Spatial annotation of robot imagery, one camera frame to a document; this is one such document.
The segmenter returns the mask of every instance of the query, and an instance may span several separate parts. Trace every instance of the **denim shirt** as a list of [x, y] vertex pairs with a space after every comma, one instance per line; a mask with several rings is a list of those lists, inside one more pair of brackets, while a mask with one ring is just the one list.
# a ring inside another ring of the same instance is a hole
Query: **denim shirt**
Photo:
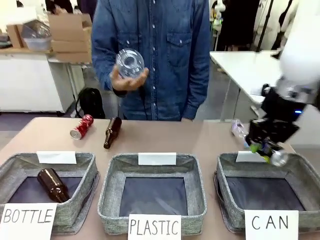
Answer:
[[129, 120], [194, 119], [207, 97], [210, 63], [208, 0], [98, 0], [92, 27], [92, 63], [104, 89], [116, 54], [139, 51], [149, 69], [139, 91], [122, 99]]

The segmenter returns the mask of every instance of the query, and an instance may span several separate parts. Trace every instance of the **beige table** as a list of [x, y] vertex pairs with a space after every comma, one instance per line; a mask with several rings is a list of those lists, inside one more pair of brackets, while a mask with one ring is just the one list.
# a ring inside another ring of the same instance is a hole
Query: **beige table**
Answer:
[[[207, 214], [201, 235], [184, 237], [186, 240], [242, 240], [243, 235], [228, 232], [222, 221], [221, 212], [214, 192], [213, 173], [217, 156], [236, 152], [240, 146], [230, 135], [229, 123], [215, 122], [151, 122], [124, 121], [118, 139], [110, 150], [103, 148], [108, 120], [97, 119], [82, 140], [72, 140], [70, 130], [78, 123], [72, 118], [35, 118], [2, 151], [1, 162], [18, 152], [40, 150], [92, 152], [101, 179], [94, 195], [86, 221], [77, 235], [53, 236], [52, 240], [125, 240], [126, 235], [109, 236], [97, 214], [97, 203], [103, 178], [111, 157], [119, 153], [134, 152], [178, 152], [198, 157], [203, 175], [207, 199]], [[303, 234], [300, 240], [318, 240], [319, 234]]]

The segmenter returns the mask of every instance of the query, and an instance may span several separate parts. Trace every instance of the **brown glass bottle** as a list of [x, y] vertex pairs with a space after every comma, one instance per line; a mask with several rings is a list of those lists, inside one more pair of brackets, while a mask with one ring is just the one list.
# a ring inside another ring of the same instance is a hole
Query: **brown glass bottle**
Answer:
[[54, 169], [42, 169], [38, 173], [37, 180], [52, 201], [64, 203], [70, 199], [67, 186], [61, 181]]
[[103, 147], [105, 149], [109, 149], [113, 141], [118, 137], [121, 124], [122, 120], [120, 119], [120, 117], [115, 116], [110, 120], [108, 128], [105, 131], [105, 140], [103, 144]]

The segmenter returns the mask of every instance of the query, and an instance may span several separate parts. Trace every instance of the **can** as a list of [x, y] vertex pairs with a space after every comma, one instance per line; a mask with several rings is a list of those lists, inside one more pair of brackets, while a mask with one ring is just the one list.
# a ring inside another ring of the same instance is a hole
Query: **can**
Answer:
[[79, 124], [70, 131], [70, 135], [73, 139], [75, 140], [80, 140], [82, 139], [89, 127], [94, 123], [94, 118], [89, 115], [89, 114], [86, 114], [83, 116], [83, 118], [79, 121]]

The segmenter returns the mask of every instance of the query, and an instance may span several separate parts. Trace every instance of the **black backpack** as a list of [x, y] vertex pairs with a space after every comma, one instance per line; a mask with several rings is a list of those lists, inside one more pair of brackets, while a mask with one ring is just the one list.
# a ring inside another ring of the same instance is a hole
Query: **black backpack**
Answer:
[[80, 91], [78, 99], [75, 103], [75, 112], [79, 118], [82, 118], [77, 109], [79, 103], [84, 115], [89, 114], [93, 117], [93, 119], [106, 118], [102, 104], [102, 97], [98, 89], [85, 87]]

